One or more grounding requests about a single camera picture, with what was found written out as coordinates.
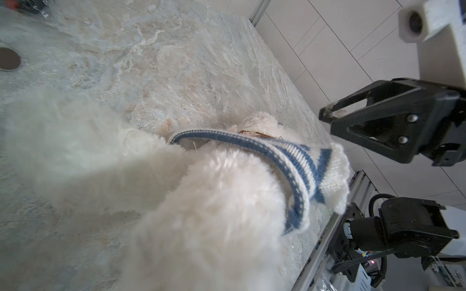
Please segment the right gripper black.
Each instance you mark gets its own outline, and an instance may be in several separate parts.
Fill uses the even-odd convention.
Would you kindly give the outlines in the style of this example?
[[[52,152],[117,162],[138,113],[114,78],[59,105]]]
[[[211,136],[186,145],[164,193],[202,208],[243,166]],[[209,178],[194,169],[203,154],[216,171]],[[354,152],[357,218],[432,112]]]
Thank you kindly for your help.
[[[376,81],[320,109],[332,135],[401,164],[466,160],[466,98],[460,87],[396,78]]]

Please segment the blue white striped shirt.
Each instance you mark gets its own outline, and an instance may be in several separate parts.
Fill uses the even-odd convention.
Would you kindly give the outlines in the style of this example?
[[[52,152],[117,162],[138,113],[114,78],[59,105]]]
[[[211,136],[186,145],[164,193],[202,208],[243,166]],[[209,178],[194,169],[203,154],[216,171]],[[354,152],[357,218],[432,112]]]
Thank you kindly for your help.
[[[174,133],[170,144],[183,139],[207,139],[227,143],[262,155],[283,174],[292,190],[286,210],[284,235],[308,229],[312,201],[324,204],[338,215],[347,208],[350,193],[350,164],[343,148],[332,143],[328,147],[310,147],[284,139],[251,136],[216,129],[188,129]]]

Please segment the white teddy bear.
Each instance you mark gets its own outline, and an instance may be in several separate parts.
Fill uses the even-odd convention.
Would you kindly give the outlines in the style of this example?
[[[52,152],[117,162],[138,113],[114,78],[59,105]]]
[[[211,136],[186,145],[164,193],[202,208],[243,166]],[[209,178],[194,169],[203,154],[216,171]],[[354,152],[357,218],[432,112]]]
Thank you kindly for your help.
[[[54,91],[8,104],[4,128],[13,166],[55,207],[142,214],[129,242],[124,290],[282,287],[292,190],[262,155],[207,139],[170,144],[89,97]],[[266,112],[220,130],[332,144],[308,145]]]

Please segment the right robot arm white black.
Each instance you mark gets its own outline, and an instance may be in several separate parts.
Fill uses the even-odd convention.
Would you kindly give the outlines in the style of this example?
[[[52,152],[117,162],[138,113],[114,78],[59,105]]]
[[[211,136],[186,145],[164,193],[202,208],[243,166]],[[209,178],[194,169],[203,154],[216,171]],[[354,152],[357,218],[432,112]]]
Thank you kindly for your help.
[[[320,109],[330,132],[401,164],[416,155],[434,167],[466,158],[466,91],[461,87],[396,78],[376,81]],[[418,258],[442,253],[462,239],[448,225],[448,207],[432,200],[386,198],[379,215],[344,225],[347,238],[362,251]]]

